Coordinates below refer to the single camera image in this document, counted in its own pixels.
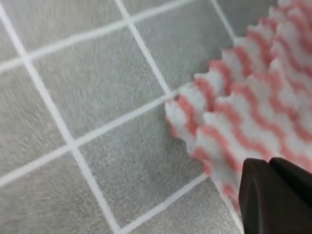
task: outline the red and white striped pad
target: red and white striped pad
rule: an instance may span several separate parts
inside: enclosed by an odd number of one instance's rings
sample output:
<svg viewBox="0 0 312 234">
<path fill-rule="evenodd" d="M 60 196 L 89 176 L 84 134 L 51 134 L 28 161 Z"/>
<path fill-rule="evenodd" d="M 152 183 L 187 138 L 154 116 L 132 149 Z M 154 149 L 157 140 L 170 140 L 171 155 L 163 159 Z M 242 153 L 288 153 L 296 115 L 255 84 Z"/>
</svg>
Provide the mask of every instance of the red and white striped pad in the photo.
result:
<svg viewBox="0 0 312 234">
<path fill-rule="evenodd" d="M 165 109 L 173 136 L 237 207 L 248 157 L 312 172 L 312 0 L 280 0 Z"/>
</svg>

